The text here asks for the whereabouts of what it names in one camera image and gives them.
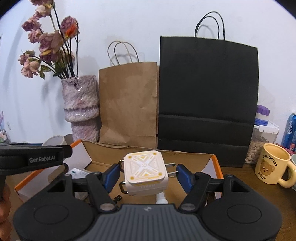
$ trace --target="white power adapter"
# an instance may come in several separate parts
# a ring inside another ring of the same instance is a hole
[[[123,165],[125,182],[119,184],[121,192],[130,196],[145,196],[167,189],[171,173],[167,172],[166,167],[174,166],[174,163],[166,165],[161,153],[151,150],[127,154]]]

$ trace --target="brown bag handle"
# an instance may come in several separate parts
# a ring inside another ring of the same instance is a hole
[[[127,47],[125,44],[129,44],[129,45],[133,48],[133,50],[134,50],[135,53],[136,53],[137,60],[138,60],[138,62],[140,62],[140,61],[139,61],[139,56],[138,56],[138,54],[137,54],[137,51],[135,50],[135,48],[133,47],[133,45],[131,45],[129,42],[115,40],[115,41],[113,41],[113,42],[108,46],[108,49],[107,49],[108,57],[109,57],[111,63],[113,64],[113,66],[115,66],[115,64],[114,64],[114,62],[112,61],[112,59],[111,59],[111,57],[110,57],[110,54],[109,54],[109,48],[110,48],[110,46],[111,46],[113,43],[115,43],[115,42],[117,42],[117,44],[115,45],[113,51],[114,51],[114,55],[115,55],[116,62],[117,62],[118,65],[120,65],[120,63],[119,63],[119,61],[118,61],[118,58],[117,58],[117,55],[116,55],[116,52],[115,52],[115,48],[116,48],[117,45],[120,44],[120,43],[123,44],[124,47],[126,48],[126,51],[128,52],[128,55],[129,55],[129,57],[130,57],[132,63],[133,63],[133,59],[132,59],[131,54],[130,54],[130,52],[129,52],[129,50],[128,50],[128,47]]]

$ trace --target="bear illustration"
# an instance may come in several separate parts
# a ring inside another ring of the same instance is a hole
[[[261,160],[260,171],[264,176],[270,175],[275,170],[275,167],[270,165],[267,161]]]

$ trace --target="cardboard box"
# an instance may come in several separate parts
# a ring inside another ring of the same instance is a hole
[[[76,167],[86,169],[91,172],[105,172],[112,164],[118,163],[119,160],[123,159],[123,157],[129,153],[150,150],[148,148],[116,146],[81,140],[76,141],[71,146],[73,148],[73,155],[65,161],[69,165],[69,169]],[[203,171],[208,173],[212,178],[223,178],[215,155],[184,153],[179,151],[159,151],[162,153],[165,163],[175,162],[176,165],[183,164],[193,173]],[[168,168],[168,172],[173,172],[175,170],[176,167]],[[25,201],[47,186],[49,184],[48,176],[53,171],[53,168],[48,168],[46,170],[35,171],[30,174],[15,187],[15,190],[19,194],[20,198]],[[122,200],[118,202],[118,205],[121,205],[122,203],[155,203],[155,195],[133,197],[121,193],[118,186],[121,181],[124,181],[124,173],[120,174],[118,182],[110,193],[111,198],[115,198],[117,195],[121,195],[123,197]],[[186,196],[186,193],[183,191],[178,180],[173,177],[169,179],[168,189],[165,191],[165,194],[168,202],[175,203],[176,206],[179,206]]]

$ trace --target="human hand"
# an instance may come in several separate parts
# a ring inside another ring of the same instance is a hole
[[[12,229],[12,225],[7,219],[11,208],[9,196],[10,189],[8,185],[5,184],[2,193],[2,200],[0,202],[0,239],[2,241],[10,241],[10,232]]]

